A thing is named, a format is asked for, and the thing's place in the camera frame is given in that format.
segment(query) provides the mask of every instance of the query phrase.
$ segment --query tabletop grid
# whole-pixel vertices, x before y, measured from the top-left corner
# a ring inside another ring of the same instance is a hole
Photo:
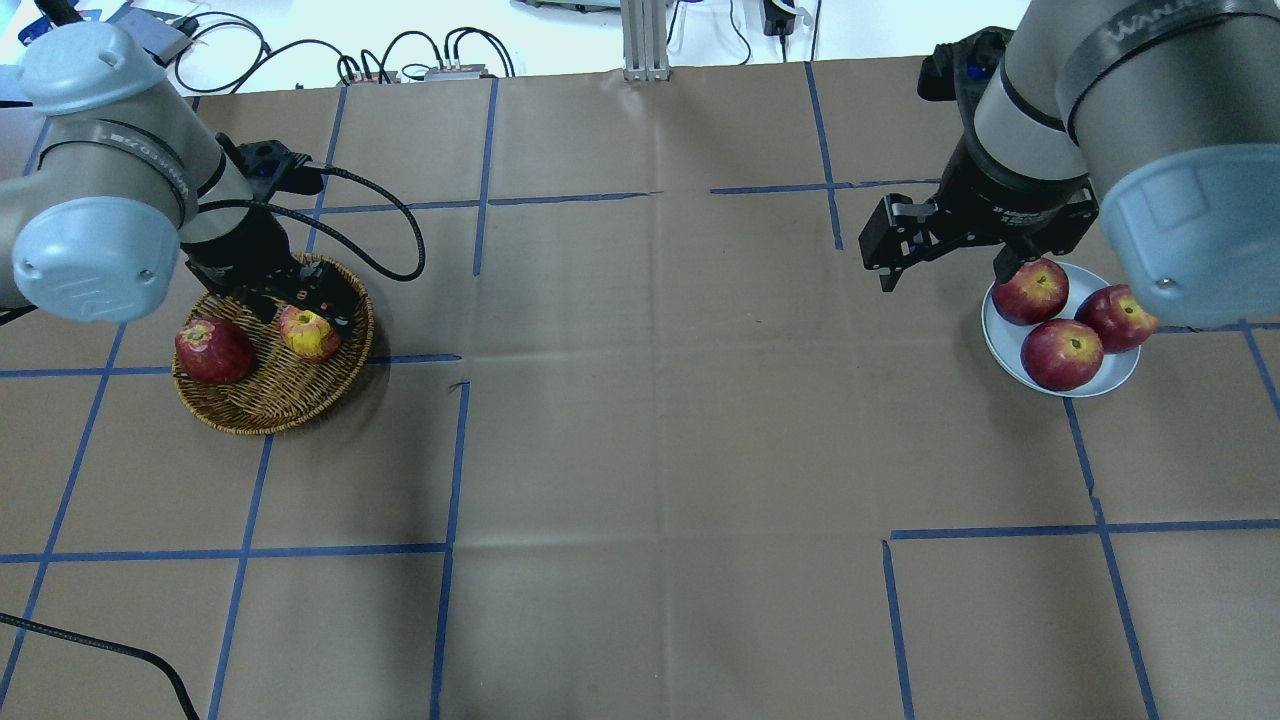
[[[836,252],[842,252],[844,238],[842,238],[841,218],[836,204],[836,193],[838,191],[881,187],[888,184],[908,184],[908,183],[936,184],[938,179],[928,178],[928,179],[836,181],[832,174],[832,163],[827,147],[827,137],[822,115],[822,102],[819,97],[818,83],[814,79],[812,64],[804,63],[804,69],[805,69],[805,81],[808,83],[809,96],[812,99],[813,119],[817,129],[824,177],[820,181],[804,184],[718,187],[718,188],[710,188],[709,193],[713,196],[719,196],[719,195],[787,193],[787,192],[819,192],[819,191],[826,192],[831,214],[829,219],[831,219],[831,237],[832,237],[833,250]],[[408,205],[408,208],[413,210],[434,210],[434,209],[448,209],[448,208],[479,209],[476,219],[476,231],[475,231],[475,250],[474,250],[474,265],[472,265],[474,275],[479,275],[483,270],[486,210],[489,206],[549,204],[549,202],[596,202],[596,201],[613,202],[613,201],[626,201],[637,197],[649,197],[663,192],[660,188],[636,188],[630,192],[490,199],[489,183],[490,183],[492,164],[493,164],[493,136],[494,136],[495,117],[499,110],[499,95],[502,83],[499,83],[497,78],[489,82],[490,82],[490,91],[489,91],[489,104],[486,113],[484,154],[483,158],[479,159],[483,167],[479,196],[475,200],[416,202]],[[326,156],[325,156],[326,163],[332,163],[337,149],[339,131],[342,128],[343,111],[346,108],[346,100],[347,100],[347,88],[342,88],[337,104],[337,113],[333,119],[330,141],[326,150]],[[200,99],[196,97],[192,105],[195,109],[198,110]],[[24,174],[31,173],[36,167],[40,156],[38,155],[40,147],[45,141],[47,131],[49,131],[49,122],[46,120],[40,132],[38,138],[36,140],[35,147],[31,150]],[[310,211],[310,215],[314,219],[319,219],[325,214],[376,213],[393,209],[394,206],[389,204],[326,208],[325,190],[321,190],[321,192],[316,197],[315,206]],[[307,236],[306,247],[308,251],[311,251],[315,247],[315,238],[316,238],[316,229],[312,228]],[[88,446],[90,437],[93,432],[93,425],[97,419],[99,410],[101,407],[102,397],[110,379],[113,377],[119,377],[119,375],[133,375],[133,374],[160,375],[170,373],[170,369],[168,366],[115,365],[116,354],[120,348],[120,343],[127,332],[127,327],[128,327],[127,324],[119,325],[115,333],[115,338],[111,343],[110,354],[108,355],[105,364],[100,368],[70,368],[70,369],[31,368],[31,369],[18,369],[18,370],[0,370],[0,380],[12,378],[40,378],[40,377],[99,377],[99,384],[96,388],[93,402],[90,409],[88,416],[84,421],[84,428],[81,436],[79,445],[76,450],[76,457],[72,465],[72,470],[67,479],[67,486],[61,495],[58,514],[55,515],[52,527],[50,528],[44,552],[0,555],[0,565],[35,565],[37,568],[36,579],[32,584],[26,607],[23,609],[23,616],[32,618],[36,614],[44,578],[51,564],[102,562],[102,561],[146,562],[156,560],[200,561],[200,560],[236,559],[237,560],[236,580],[232,591],[230,606],[228,607],[227,612],[225,629],[223,633],[223,642],[218,660],[218,671],[214,682],[214,693],[207,715],[210,720],[216,720],[221,701],[223,684],[225,680],[227,664],[234,648],[236,620],[239,607],[239,600],[243,592],[246,569],[251,560],[266,559],[266,557],[440,553],[444,557],[444,571],[442,577],[440,596],[439,596],[440,601],[438,606],[436,643],[433,659],[430,706],[428,708],[429,716],[433,720],[440,717],[442,716],[440,692],[443,687],[443,673],[444,673],[448,605],[449,605],[449,591],[451,591],[451,582],[453,573],[453,546],[457,538],[458,511],[460,511],[461,492],[462,492],[463,455],[466,446],[466,425],[467,425],[470,393],[471,393],[470,380],[461,379],[454,386],[454,388],[460,389],[461,392],[460,392],[458,413],[457,413],[457,430],[456,430],[457,434],[454,446],[453,475],[451,479],[452,489],[451,489],[451,501],[448,512],[448,528],[444,542],[403,543],[403,544],[362,544],[362,546],[316,546],[316,547],[303,547],[303,546],[257,547],[257,548],[252,547],[257,510],[262,497],[262,488],[266,479],[266,471],[270,464],[271,448],[274,442],[274,436],[266,436],[262,439],[260,450],[257,477],[253,484],[253,495],[250,503],[248,516],[244,523],[243,541],[238,548],[234,547],[215,548],[215,550],[156,548],[146,551],[56,552],[55,546],[58,542],[61,523],[65,518],[67,507],[74,493],[79,466],[81,462],[83,461],[84,452]],[[1162,327],[1160,328],[1158,332],[1162,334],[1184,334],[1196,332],[1240,333],[1245,340],[1245,342],[1248,343],[1249,351],[1257,365],[1257,370],[1263,389],[1267,393],[1268,400],[1271,401],[1271,405],[1275,409],[1277,418],[1280,418],[1280,395],[1277,395],[1275,382],[1271,377],[1268,368],[1266,366],[1262,352],[1260,351],[1257,341],[1254,338],[1256,332],[1274,332],[1276,329],[1280,329],[1280,323],[1240,320],[1234,325],[1224,325],[1219,328],[1193,329],[1184,327]],[[389,356],[372,357],[369,360],[369,364],[399,365],[399,364],[420,364],[420,363],[457,363],[461,360],[462,360],[461,356],[449,354],[389,355]],[[1111,544],[1111,537],[1116,534],[1132,534],[1132,533],[1185,533],[1185,532],[1210,532],[1210,530],[1252,532],[1252,530],[1280,529],[1280,519],[1275,518],[1258,518],[1258,519],[1243,519],[1243,520],[1203,519],[1203,520],[1119,523],[1119,524],[1107,523],[1102,502],[1094,495],[1096,489],[1094,478],[1089,464],[1088,450],[1085,447],[1084,437],[1080,430],[1079,418],[1076,416],[1075,413],[1075,405],[1070,398],[1064,398],[1062,407],[1064,407],[1062,419],[1070,427],[1071,437],[1075,443],[1080,464],[1082,478],[1084,479],[1085,492],[1093,507],[1093,514],[1094,514],[1093,524],[895,529],[888,533],[888,537],[881,541],[886,601],[887,601],[887,616],[891,625],[893,647],[896,653],[895,660],[897,664],[897,674],[901,685],[900,689],[902,697],[902,710],[904,710],[904,716],[908,720],[913,720],[915,717],[915,707],[911,693],[911,680],[909,674],[909,653],[906,647],[906,641],[910,637],[910,628],[904,628],[901,620],[900,593],[896,583],[896,574],[892,559],[892,547],[895,544],[904,542],[920,542],[920,541],[931,541],[931,542],[959,541],[966,538],[1019,538],[1019,537],[1089,536],[1089,534],[1097,536],[1102,546],[1105,562],[1107,566],[1108,575],[1111,578],[1112,591],[1116,601],[1116,611],[1119,612],[1121,619],[1121,625],[1124,628],[1126,644],[1130,651],[1133,669],[1138,680],[1138,687],[1142,692],[1142,700],[1147,712],[1147,717],[1149,720],[1156,720],[1160,716],[1157,707],[1157,698],[1153,696],[1149,680],[1147,678],[1147,670],[1140,650],[1140,638],[1138,637],[1138,633],[1134,629],[1134,624],[1130,618],[1128,598],[1124,589],[1124,582],[1115,560],[1115,551]],[[8,694],[9,684],[12,682],[15,666],[19,662],[23,639],[24,639],[24,633],[19,632],[8,655],[8,662],[5,665],[4,675],[3,678],[0,678],[0,707],[3,707],[4,705],[4,700]]]

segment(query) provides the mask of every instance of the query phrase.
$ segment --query black cable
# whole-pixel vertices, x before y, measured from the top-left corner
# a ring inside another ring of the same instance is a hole
[[[378,55],[374,55],[369,50],[360,51],[360,63],[365,67],[365,79],[369,79],[369,76],[371,74],[369,72],[369,61],[366,60],[366,56],[367,59],[372,60],[375,65],[378,65],[378,82],[390,83],[392,78],[387,74],[387,70],[383,68],[383,63],[378,59]]]
[[[680,14],[680,0],[676,0],[676,8],[671,12],[671,24],[667,26],[667,47],[671,47],[671,35],[676,32],[676,15]]]
[[[493,46],[493,49],[498,53],[498,59],[502,60],[502,73],[504,76],[507,76],[507,77],[516,77],[516,63],[515,63],[515,60],[511,59],[511,54],[507,51],[507,46],[503,45],[502,41],[498,40],[497,36],[494,36],[494,35],[492,35],[489,32],[485,32],[483,29],[468,29],[468,31],[458,35],[457,40],[453,41],[453,56],[454,56],[454,59],[457,59],[460,61],[462,60],[462,54],[458,53],[458,45],[462,42],[463,37],[466,37],[468,35],[472,35],[472,33],[479,35],[480,37],[488,40],[489,45]]]
[[[28,305],[26,307],[15,307],[13,310],[0,310],[0,325],[8,325],[9,323],[26,315],[27,313],[32,313],[35,310],[36,310],[35,305]]]
[[[127,644],[114,643],[110,641],[104,641],[99,638],[92,638],[90,635],[82,635],[79,633],[73,633],[70,630],[63,630],[60,628],[54,628],[50,625],[42,625],[40,623],[33,623],[31,620],[24,620],[14,615],[8,615],[0,612],[0,623],[5,625],[13,625],[14,628],[22,628],[29,633],[40,633],[42,635],[49,635],[51,638],[58,638],[60,641],[68,641],[79,644],[87,644],[88,647],[96,647],[97,650],[106,650],[110,652],[118,652],[120,655],[127,655],[137,660],[145,660],[151,665],[160,669],[161,673],[169,678],[169,684],[173,685],[173,692],[178,694],[178,703],[182,705],[182,712],[187,716],[187,720],[200,720],[200,715],[196,714],[196,707],[191,705],[191,696],[187,693],[187,685],[182,682],[182,675],[173,669],[173,665],[165,662],[163,657],[154,652],[147,652],[136,647],[129,647]]]
[[[215,200],[212,202],[201,204],[200,211],[205,213],[209,210],[221,210],[224,208],[260,208],[262,210],[275,213],[276,215],[284,215],[285,218],[308,224],[315,229],[328,234],[329,237],[342,243],[343,247],[355,252],[356,256],[364,260],[370,268],[378,270],[379,274],[387,278],[390,278],[397,282],[410,282],[417,279],[422,274],[422,270],[426,268],[426,241],[422,240],[422,229],[417,227],[417,219],[413,218],[413,213],[408,209],[408,206],[401,202],[401,200],[394,195],[392,195],[390,191],[352,172],[344,170],[342,168],[334,168],[332,165],[324,165],[316,169],[320,172],[320,174],[337,176],[343,179],[357,182],[367,187],[369,190],[372,190],[378,195],[381,195],[387,200],[390,200],[392,205],[396,205],[396,209],[404,214],[404,217],[408,219],[408,227],[412,228],[413,231],[413,240],[417,242],[417,266],[413,268],[411,273],[401,274],[388,270],[376,260],[374,260],[367,252],[365,252],[360,246],[352,242],[352,240],[348,238],[347,236],[321,223],[320,220],[303,215],[302,213],[298,213],[296,210],[289,210],[288,208],[280,208],[279,205],[271,205],[270,202],[261,202],[259,200]]]
[[[746,45],[746,59],[739,63],[739,65],[745,65],[751,61],[751,44],[746,41],[745,36],[742,36],[742,31],[737,28],[737,20],[733,19],[733,0],[728,0],[728,24],[733,26],[733,32],[737,33],[737,38],[742,41],[742,45]]]
[[[453,38],[454,33],[458,33],[457,38]],[[489,45],[493,45],[494,50],[498,51],[498,56],[502,59],[502,69],[507,74],[507,77],[516,77],[516,61],[511,59],[511,51],[507,50],[507,46],[502,42],[502,40],[498,40],[498,36],[493,35],[489,31],[480,29],[477,27],[470,27],[470,26],[456,27],[451,29],[448,33],[445,33],[444,59],[448,60],[449,58],[453,58],[454,60],[461,60],[462,56],[458,54],[458,44],[462,41],[463,37],[471,33],[477,33],[485,40],[488,40]],[[453,40],[452,49],[449,46],[449,40]]]
[[[342,85],[351,85],[356,82],[356,76],[360,74],[360,64],[351,55],[343,55],[338,58],[338,79]]]
[[[192,17],[193,18],[200,18],[200,17],[204,17],[204,15],[228,15],[228,17],[232,17],[234,19],[218,22],[218,23],[214,23],[214,24],[211,24],[211,26],[209,26],[206,28],[201,28],[200,32],[197,32],[196,35],[193,35],[191,37],[192,42],[200,40],[201,37],[209,35],[210,32],[214,32],[215,29],[224,28],[224,27],[238,27],[238,28],[247,29],[247,31],[252,32],[255,36],[257,36],[257,42],[259,42],[257,56],[253,58],[253,65],[256,65],[257,63],[262,61],[264,58],[266,58],[268,55],[271,54],[271,47],[270,47],[270,45],[268,45],[266,38],[262,37],[262,31],[260,31],[257,28],[257,26],[255,26],[253,23],[246,20],[244,18],[241,18],[239,15],[233,15],[232,13],[216,13],[216,12],[200,13],[198,15],[192,15]],[[200,94],[221,92],[221,91],[224,91],[224,90],[227,90],[229,87],[233,87],[242,78],[247,77],[247,74],[252,70],[252,65],[251,65],[250,70],[246,70],[243,74],[241,74],[236,79],[233,79],[233,81],[230,81],[230,82],[228,82],[225,85],[220,85],[218,87],[192,87],[192,86],[187,85],[187,82],[182,78],[182,59],[186,58],[188,53],[191,53],[191,47],[189,46],[180,55],[178,55],[177,59],[174,59],[174,63],[173,63],[173,77],[174,77],[175,81],[178,81],[178,85],[180,85],[182,87],[189,90],[191,92],[200,92]]]
[[[416,81],[424,81],[424,79],[426,79],[426,72],[424,72],[422,74],[415,76],[413,73],[408,72],[410,68],[422,68],[426,72],[431,70],[430,65],[424,65],[422,63],[410,63],[410,64],[407,64],[407,65],[404,65],[404,67],[401,68],[401,77],[407,77],[408,79],[416,79]]]
[[[818,0],[818,9],[813,13],[813,45],[809,47],[809,61],[818,56],[818,22],[822,20],[822,0]]]
[[[36,8],[49,18],[54,26],[82,22],[84,18],[72,8],[67,0],[36,0]]]
[[[443,68],[444,67],[444,58],[440,55],[440,47],[435,44],[435,40],[433,40],[430,35],[426,35],[425,32],[417,31],[417,29],[407,29],[407,31],[397,35],[394,38],[392,38],[392,41],[387,45],[387,50],[383,51],[383,59],[381,59],[381,65],[383,67],[387,67],[387,60],[392,56],[392,50],[396,49],[396,44],[399,42],[401,40],[406,38],[406,37],[424,37],[424,38],[426,38],[426,41],[431,44],[431,53],[435,54],[435,67],[438,67],[438,68]]]
[[[253,73],[256,73],[262,65],[270,63],[274,58],[279,56],[280,54],[285,53],[287,50],[292,50],[292,49],[300,47],[302,45],[321,45],[321,46],[328,47],[329,50],[333,50],[334,53],[337,53],[339,58],[343,56],[343,51],[342,50],[338,50],[337,46],[334,46],[330,42],[325,42],[324,40],[315,40],[312,37],[306,37],[306,38],[302,38],[302,40],[294,40],[293,42],[291,42],[291,44],[280,47],[279,50],[273,51],[266,58],[262,58],[260,61],[255,63],[253,67],[250,68],[248,72],[244,73],[241,77],[239,82],[237,82],[234,85],[234,87],[232,87],[230,94],[234,95],[237,90],[239,90],[241,87],[243,87],[244,83],[248,82],[248,78]]]

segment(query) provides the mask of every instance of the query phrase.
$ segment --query white plate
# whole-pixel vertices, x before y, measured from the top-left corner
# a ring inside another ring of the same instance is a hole
[[[1084,268],[1068,263],[1059,263],[1059,265],[1066,272],[1070,293],[1066,297],[1066,307],[1062,307],[1062,311],[1056,316],[1073,319],[1075,310],[1084,302],[1085,297],[1110,283]],[[1059,397],[1093,397],[1120,387],[1138,366],[1138,355],[1142,352],[1142,347],[1134,347],[1116,355],[1103,355],[1098,374],[1075,389],[1056,392],[1042,388],[1023,368],[1023,341],[1036,329],[1036,325],[1015,325],[1001,318],[1000,313],[996,311],[996,304],[991,300],[991,291],[995,287],[996,283],[991,283],[991,287],[987,288],[987,297],[982,301],[982,334],[987,337],[987,350],[991,350],[996,363],[1000,363],[1001,368],[1024,386]]]

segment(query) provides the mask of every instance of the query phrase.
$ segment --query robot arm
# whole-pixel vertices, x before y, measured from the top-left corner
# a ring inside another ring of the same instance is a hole
[[[279,300],[349,328],[358,297],[330,264],[296,260],[269,211],[201,211],[265,202],[278,188],[319,192],[308,156],[215,137],[115,26],[45,35],[23,58],[19,82],[50,129],[38,172],[0,183],[0,258],[13,270],[0,272],[0,307],[132,320],[164,300],[182,250],[211,292],[264,322]]]
[[[964,137],[933,197],[877,208],[864,265],[891,291],[915,263],[1002,243],[1007,279],[1101,215],[1165,322],[1280,310],[1277,61],[1275,0],[1033,0],[1016,33],[938,46],[919,92],[955,100]]]

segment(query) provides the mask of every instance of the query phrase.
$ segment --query yellow apple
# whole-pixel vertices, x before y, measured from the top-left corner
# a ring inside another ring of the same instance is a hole
[[[333,329],[329,320],[311,310],[289,305],[280,311],[279,324],[284,346],[307,360],[316,363],[325,360],[342,345],[342,336]]]

